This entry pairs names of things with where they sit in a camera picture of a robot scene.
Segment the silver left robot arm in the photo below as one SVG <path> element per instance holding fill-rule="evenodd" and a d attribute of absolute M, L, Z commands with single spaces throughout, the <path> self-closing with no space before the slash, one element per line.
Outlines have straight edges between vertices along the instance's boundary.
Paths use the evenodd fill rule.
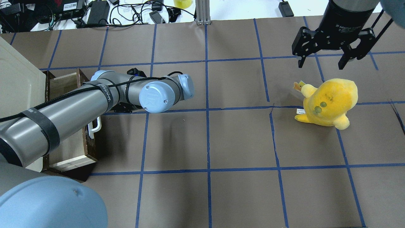
<path fill-rule="evenodd" d="M 194 94 L 191 76 L 178 71 L 146 77 L 100 70 L 65 95 L 1 118 L 1 227 L 106 228 L 107 208 L 96 191 L 27 166 L 119 103 L 161 113 Z"/>

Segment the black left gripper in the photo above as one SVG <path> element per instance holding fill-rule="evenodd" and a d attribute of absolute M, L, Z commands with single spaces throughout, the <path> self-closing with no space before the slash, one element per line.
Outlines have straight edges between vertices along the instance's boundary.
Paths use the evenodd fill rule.
<path fill-rule="evenodd" d="M 113 108 L 111 111 L 115 113 L 133 113 L 133 111 L 136 110 L 142 110 L 142 106 L 140 105 L 134 105 L 130 103 L 125 103 L 125 102 L 119 102 Z"/>

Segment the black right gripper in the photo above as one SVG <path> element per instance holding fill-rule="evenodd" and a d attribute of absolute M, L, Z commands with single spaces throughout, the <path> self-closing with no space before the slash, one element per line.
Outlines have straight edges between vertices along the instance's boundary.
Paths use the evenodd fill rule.
<path fill-rule="evenodd" d="M 339 70 L 349 61 L 365 57 L 378 41 L 373 28 L 364 28 L 377 4 L 377 0 L 330 0 L 319 27 L 301 27 L 292 43 L 298 68 L 304 66 L 307 56 L 320 50 L 343 51 Z"/>

